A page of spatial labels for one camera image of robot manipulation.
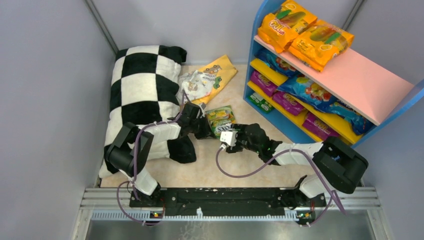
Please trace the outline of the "orange candy bag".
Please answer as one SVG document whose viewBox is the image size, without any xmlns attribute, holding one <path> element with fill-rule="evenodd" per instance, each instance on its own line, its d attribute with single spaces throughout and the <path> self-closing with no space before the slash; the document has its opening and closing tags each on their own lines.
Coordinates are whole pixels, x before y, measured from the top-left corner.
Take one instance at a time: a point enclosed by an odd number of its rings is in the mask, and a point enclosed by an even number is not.
<svg viewBox="0 0 424 240">
<path fill-rule="evenodd" d="M 279 9 L 267 14 L 257 30 L 258 37 L 277 53 L 286 51 L 318 17 L 294 0 L 286 0 Z"/>
</svg>

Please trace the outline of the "green yellow candy bag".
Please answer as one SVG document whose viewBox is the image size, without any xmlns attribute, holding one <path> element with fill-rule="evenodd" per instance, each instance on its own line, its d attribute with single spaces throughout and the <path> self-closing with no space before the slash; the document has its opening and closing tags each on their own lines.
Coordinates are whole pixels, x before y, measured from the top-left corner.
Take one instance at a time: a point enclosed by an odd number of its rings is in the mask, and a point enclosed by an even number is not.
<svg viewBox="0 0 424 240">
<path fill-rule="evenodd" d="M 252 93 L 248 99 L 265 114 L 274 110 L 274 107 L 257 92 Z"/>
</svg>

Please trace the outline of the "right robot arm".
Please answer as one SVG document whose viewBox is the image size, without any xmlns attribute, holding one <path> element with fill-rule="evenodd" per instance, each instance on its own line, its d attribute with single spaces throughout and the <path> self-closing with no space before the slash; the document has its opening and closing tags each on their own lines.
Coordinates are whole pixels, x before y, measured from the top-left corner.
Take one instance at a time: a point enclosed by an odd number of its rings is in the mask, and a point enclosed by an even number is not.
<svg viewBox="0 0 424 240">
<path fill-rule="evenodd" d="M 314 143 L 286 143 L 269 138 L 259 124 L 233 124 L 219 140 L 227 153 L 255 152 L 265 166 L 311 166 L 314 173 L 300 182 L 308 198 L 336 190 L 352 194 L 369 163 L 341 139 L 330 136 Z"/>
</svg>

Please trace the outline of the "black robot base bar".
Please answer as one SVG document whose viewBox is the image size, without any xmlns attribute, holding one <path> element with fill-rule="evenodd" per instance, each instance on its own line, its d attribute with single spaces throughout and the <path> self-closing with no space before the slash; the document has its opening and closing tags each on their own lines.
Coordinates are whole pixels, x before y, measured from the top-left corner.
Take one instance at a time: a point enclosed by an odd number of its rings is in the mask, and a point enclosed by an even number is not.
<svg viewBox="0 0 424 240">
<path fill-rule="evenodd" d="M 248 188 L 162 188 L 155 203 L 136 200 L 131 208 L 160 208 L 165 216 L 194 216 L 200 209 L 206 217 L 283 216 L 290 210 L 325 207 L 324 194 L 308 198 L 299 189 L 278 187 Z"/>
</svg>

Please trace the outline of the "purple candy bag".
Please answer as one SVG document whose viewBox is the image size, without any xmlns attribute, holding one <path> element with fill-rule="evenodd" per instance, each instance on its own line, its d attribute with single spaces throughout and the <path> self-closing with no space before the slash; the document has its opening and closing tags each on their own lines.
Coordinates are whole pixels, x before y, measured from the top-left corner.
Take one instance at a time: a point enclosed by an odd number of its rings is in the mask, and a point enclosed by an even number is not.
<svg viewBox="0 0 424 240">
<path fill-rule="evenodd" d="M 330 126 L 321 121 L 311 112 L 308 112 L 305 115 L 302 126 L 323 141 L 325 141 L 328 137 L 338 138 L 340 136 L 335 130 L 333 130 Z"/>
<path fill-rule="evenodd" d="M 272 97 L 278 88 L 277 85 L 257 70 L 254 70 L 250 75 L 250 81 L 256 84 L 268 97 Z"/>
<path fill-rule="evenodd" d="M 294 116 L 298 116 L 305 110 L 305 108 L 287 92 L 276 91 L 272 96 L 272 100 Z"/>
</svg>

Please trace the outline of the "orange candy bag floor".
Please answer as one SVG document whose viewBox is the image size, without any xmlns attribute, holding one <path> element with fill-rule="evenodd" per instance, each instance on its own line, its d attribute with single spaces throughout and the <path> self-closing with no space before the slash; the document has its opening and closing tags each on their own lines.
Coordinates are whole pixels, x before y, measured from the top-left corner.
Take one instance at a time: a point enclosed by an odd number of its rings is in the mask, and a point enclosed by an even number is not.
<svg viewBox="0 0 424 240">
<path fill-rule="evenodd" d="M 333 58 L 351 47 L 354 39 L 353 34 L 319 19 L 293 40 L 288 52 L 322 72 Z"/>
</svg>

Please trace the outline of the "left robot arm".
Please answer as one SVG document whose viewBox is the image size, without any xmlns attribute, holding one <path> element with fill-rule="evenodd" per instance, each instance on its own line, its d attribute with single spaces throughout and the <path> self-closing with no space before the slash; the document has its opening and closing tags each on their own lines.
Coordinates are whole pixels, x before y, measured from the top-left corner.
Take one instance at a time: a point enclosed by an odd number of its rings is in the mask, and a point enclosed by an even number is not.
<svg viewBox="0 0 424 240">
<path fill-rule="evenodd" d="M 160 184 L 145 168 L 153 144 L 179 140 L 188 134 L 197 139 L 213 136 L 205 104 L 188 102 L 176 117 L 167 121 L 153 122 L 139 128 L 125 123 L 104 154 L 106 164 L 126 174 L 136 200 L 156 203 L 160 196 Z"/>
</svg>

